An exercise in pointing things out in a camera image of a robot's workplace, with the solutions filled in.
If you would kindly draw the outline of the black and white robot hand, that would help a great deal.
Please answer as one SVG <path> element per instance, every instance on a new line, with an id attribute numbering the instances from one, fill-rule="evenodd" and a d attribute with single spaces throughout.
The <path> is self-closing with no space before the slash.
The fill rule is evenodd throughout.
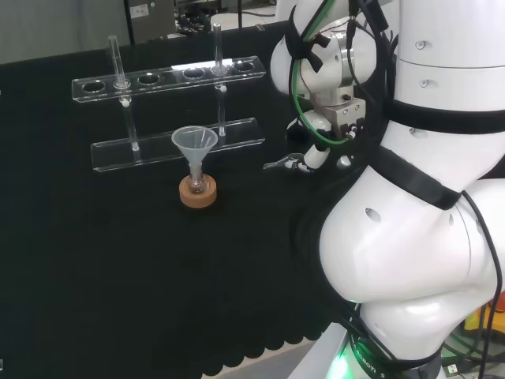
<path id="1" fill-rule="evenodd" d="M 323 166 L 335 145 L 328 146 L 323 138 L 345 145 L 363 130 L 366 105 L 362 99 L 352 99 L 333 107 L 324 107 L 314 100 L 312 109 L 293 120 L 286 128 L 290 141 L 309 148 L 304 153 L 293 152 L 287 156 L 284 167 L 311 173 Z"/>

